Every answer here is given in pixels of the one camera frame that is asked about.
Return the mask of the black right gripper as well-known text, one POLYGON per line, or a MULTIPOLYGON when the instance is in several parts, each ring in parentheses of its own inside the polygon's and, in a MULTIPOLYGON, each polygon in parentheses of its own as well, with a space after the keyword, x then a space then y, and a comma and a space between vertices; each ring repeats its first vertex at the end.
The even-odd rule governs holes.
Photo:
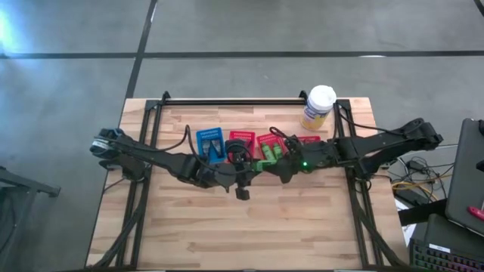
POLYGON ((291 181, 298 172, 311 173, 320 168, 333 168, 337 166, 337 152, 333 144, 324 141, 307 145, 288 143, 287 155, 280 158, 275 167, 283 168, 278 172, 282 184, 291 181))

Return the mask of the dark grey box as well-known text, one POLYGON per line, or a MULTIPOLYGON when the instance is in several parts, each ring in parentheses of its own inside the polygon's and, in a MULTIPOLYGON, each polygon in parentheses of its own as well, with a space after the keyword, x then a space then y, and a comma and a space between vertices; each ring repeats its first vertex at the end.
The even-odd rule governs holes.
POLYGON ((484 258, 484 236, 450 222, 446 218, 431 214, 427 222, 424 242, 450 251, 484 258))

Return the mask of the white-lidded wipes canister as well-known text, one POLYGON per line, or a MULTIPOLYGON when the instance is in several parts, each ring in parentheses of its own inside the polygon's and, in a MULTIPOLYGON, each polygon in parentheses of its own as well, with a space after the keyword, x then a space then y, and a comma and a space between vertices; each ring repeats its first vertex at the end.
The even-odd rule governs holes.
POLYGON ((303 108, 301 124, 308 130, 319 129, 337 101, 335 90, 328 85, 317 85, 309 93, 303 108))

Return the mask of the grey laptop case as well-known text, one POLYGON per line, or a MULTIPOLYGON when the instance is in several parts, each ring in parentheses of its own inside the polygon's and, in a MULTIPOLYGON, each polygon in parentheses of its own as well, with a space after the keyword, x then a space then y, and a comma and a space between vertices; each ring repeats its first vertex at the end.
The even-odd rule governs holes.
POLYGON ((445 215, 450 221, 484 236, 484 221, 467 207, 484 210, 484 120, 464 119, 458 141, 445 215))

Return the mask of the black side table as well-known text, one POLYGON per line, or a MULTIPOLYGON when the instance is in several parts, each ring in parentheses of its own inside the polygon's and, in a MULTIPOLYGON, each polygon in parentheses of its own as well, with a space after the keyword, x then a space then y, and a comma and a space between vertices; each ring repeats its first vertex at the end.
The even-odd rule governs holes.
POLYGON ((13 199, 10 198, 13 226, 5 243, 0 246, 0 272, 6 272, 20 249, 20 238, 26 229, 26 222, 37 194, 46 193, 49 197, 58 197, 61 189, 46 183, 23 178, 9 172, 3 166, 0 166, 0 183, 9 185, 11 192, 16 190, 24 195, 18 204, 15 204, 13 199))

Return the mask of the black aluminium table frame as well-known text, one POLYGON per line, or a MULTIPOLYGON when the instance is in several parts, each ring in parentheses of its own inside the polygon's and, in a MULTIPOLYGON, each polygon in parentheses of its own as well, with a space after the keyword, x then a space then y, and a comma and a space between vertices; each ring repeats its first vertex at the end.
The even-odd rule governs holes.
MULTIPOLYGON (((184 128, 220 127, 265 134, 276 126, 305 134, 303 102, 282 99, 151 99, 126 102, 121 128, 159 148, 186 153, 184 128)), ((324 270, 362 266, 346 173, 341 168, 298 174, 288 184, 274 175, 253 180, 250 199, 232 190, 183 184, 155 168, 140 231, 126 241, 120 270, 324 270)))

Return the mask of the black computer keyboard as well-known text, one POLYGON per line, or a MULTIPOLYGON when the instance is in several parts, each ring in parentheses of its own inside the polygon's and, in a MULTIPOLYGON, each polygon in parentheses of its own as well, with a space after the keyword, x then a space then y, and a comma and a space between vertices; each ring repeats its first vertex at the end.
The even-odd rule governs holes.
POLYGON ((484 256, 410 239, 412 267, 433 272, 484 272, 484 256))

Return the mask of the blue plastic basket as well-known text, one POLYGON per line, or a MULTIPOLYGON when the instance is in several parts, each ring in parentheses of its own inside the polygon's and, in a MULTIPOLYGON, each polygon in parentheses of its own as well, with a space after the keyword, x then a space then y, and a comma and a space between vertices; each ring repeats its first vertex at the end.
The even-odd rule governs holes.
POLYGON ((209 160, 209 162, 212 163, 212 164, 224 162, 226 160, 227 154, 226 154, 226 151, 225 151, 225 141, 224 141, 224 138, 223 138, 222 129, 220 127, 200 130, 196 133, 196 137, 197 137, 197 148, 198 148, 198 152, 199 152, 200 156, 207 158, 209 160), (214 140, 214 139, 219 139, 221 141, 222 151, 224 152, 224 156, 222 158, 217 157, 216 152, 213 149, 213 147, 210 151, 209 157, 203 155, 201 141, 202 140, 214 140))

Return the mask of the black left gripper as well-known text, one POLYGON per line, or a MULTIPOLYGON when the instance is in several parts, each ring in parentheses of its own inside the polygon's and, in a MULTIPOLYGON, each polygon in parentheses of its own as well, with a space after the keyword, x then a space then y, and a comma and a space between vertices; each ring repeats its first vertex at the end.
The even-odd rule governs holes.
MULTIPOLYGON (((246 183, 249 176, 253 173, 249 163, 219 163, 211 166, 206 173, 206 178, 210 185, 223 187, 227 192, 229 188, 237 183, 246 183)), ((236 198, 239 200, 249 200, 250 192, 244 187, 235 189, 236 198)))

